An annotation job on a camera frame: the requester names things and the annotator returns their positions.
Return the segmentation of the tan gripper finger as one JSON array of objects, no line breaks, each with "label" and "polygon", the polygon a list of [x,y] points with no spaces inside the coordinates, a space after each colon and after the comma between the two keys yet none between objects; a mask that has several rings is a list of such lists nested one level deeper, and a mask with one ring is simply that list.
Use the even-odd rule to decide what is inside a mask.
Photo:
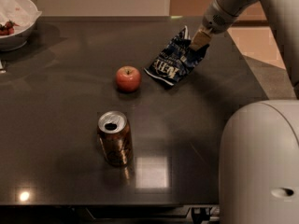
[{"label": "tan gripper finger", "polygon": [[201,26],[192,38],[190,48],[192,50],[199,50],[207,45],[212,39],[212,29]]}]

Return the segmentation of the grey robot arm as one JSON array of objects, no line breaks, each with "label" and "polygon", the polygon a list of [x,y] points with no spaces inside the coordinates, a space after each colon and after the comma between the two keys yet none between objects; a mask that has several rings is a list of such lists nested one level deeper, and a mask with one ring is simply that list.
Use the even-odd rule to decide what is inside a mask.
[{"label": "grey robot arm", "polygon": [[[293,86],[299,83],[299,0],[214,0],[192,39],[200,49],[259,2]],[[246,105],[227,122],[219,160],[220,224],[299,224],[299,101]]]}]

